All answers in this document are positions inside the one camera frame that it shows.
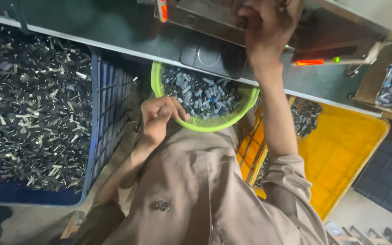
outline person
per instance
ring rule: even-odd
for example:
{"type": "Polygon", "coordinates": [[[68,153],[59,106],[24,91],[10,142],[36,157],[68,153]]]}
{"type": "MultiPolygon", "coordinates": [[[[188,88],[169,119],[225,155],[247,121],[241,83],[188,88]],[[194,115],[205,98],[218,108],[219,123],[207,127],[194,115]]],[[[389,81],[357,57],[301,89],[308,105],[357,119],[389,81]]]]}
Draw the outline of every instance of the person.
{"type": "Polygon", "coordinates": [[[194,132],[173,119],[188,120],[172,97],[142,103],[143,135],[130,156],[97,192],[76,244],[327,244],[319,216],[309,204],[296,133],[284,93],[280,55],[294,32],[302,1],[254,1],[247,18],[247,58],[261,93],[269,166],[267,198],[242,180],[237,149],[240,124],[218,132],[194,132]],[[118,187],[138,181],[127,217],[118,187]]]}

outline orange light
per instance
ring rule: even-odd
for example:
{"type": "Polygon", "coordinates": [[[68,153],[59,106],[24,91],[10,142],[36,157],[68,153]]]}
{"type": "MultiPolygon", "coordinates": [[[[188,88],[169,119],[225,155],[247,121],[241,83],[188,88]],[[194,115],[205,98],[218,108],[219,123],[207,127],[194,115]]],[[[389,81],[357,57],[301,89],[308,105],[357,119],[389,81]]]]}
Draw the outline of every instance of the orange light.
{"type": "Polygon", "coordinates": [[[163,13],[163,20],[167,19],[167,5],[161,6],[161,12],[163,13]]]}
{"type": "Polygon", "coordinates": [[[313,64],[323,64],[323,60],[309,60],[309,61],[297,61],[297,65],[313,65],[313,64]]]}

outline green basket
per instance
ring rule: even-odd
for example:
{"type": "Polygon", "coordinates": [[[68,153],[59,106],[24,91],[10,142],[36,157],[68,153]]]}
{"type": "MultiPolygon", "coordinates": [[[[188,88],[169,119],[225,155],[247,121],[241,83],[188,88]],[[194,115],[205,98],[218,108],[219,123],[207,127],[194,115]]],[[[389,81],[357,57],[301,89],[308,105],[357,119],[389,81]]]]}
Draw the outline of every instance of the green basket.
{"type": "MultiPolygon", "coordinates": [[[[163,64],[161,62],[154,61],[152,63],[151,71],[151,87],[157,98],[165,95],[162,82],[163,74],[163,64]]],[[[242,118],[244,114],[246,114],[246,112],[255,105],[259,92],[260,89],[258,87],[242,83],[237,89],[237,93],[241,97],[241,103],[231,113],[224,114],[219,118],[210,118],[207,120],[203,120],[199,115],[197,117],[191,116],[187,122],[184,122],[181,119],[178,119],[177,122],[184,128],[197,132],[215,132],[225,129],[240,120],[240,118],[242,118]]]]}

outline yellow tray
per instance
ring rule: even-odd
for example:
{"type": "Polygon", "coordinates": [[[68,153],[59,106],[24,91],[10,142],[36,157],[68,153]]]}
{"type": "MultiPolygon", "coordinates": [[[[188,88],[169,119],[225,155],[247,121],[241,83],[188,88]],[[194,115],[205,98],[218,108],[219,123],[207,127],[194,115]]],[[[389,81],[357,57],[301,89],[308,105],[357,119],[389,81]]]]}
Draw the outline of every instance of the yellow tray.
{"type": "MultiPolygon", "coordinates": [[[[290,105],[295,97],[290,98],[290,105]]],[[[298,139],[305,174],[312,182],[311,205],[324,220],[338,204],[389,131],[388,120],[322,104],[317,129],[298,139]]],[[[253,186],[265,157],[263,119],[258,109],[255,127],[237,153],[243,180],[253,186]]],[[[254,188],[265,198],[262,189],[254,188]]]]}

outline hand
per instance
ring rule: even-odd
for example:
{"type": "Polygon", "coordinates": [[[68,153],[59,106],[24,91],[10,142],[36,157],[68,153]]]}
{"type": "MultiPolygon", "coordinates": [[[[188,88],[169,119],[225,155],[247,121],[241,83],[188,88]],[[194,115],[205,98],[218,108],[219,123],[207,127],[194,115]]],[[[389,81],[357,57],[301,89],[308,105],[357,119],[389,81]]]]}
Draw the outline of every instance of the hand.
{"type": "Polygon", "coordinates": [[[165,96],[156,99],[149,99],[142,103],[143,116],[143,142],[149,147],[156,148],[166,136],[166,124],[170,117],[181,118],[187,121],[190,115],[176,98],[165,96]]]}
{"type": "Polygon", "coordinates": [[[280,55],[297,27],[302,0],[253,0],[252,7],[239,10],[248,19],[244,32],[246,53],[256,78],[272,67],[281,67],[280,55]]]}

